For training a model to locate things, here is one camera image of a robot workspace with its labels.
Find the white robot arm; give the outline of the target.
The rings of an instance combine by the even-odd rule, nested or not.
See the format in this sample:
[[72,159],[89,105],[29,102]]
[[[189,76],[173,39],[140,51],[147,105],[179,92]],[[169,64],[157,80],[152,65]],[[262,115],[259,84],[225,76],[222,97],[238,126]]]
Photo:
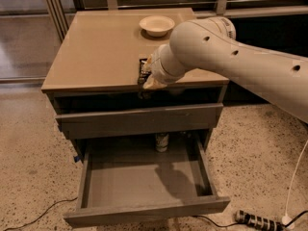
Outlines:
[[143,84],[147,90],[164,88],[199,68],[308,122],[308,58],[237,42],[235,27],[225,17],[180,23],[146,67],[151,71]]

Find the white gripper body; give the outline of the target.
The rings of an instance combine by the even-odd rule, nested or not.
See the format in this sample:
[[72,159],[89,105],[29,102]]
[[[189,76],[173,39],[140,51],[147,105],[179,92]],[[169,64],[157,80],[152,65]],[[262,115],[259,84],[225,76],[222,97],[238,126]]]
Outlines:
[[168,44],[161,45],[152,55],[153,77],[162,84],[172,84],[185,75],[185,67],[177,60]]

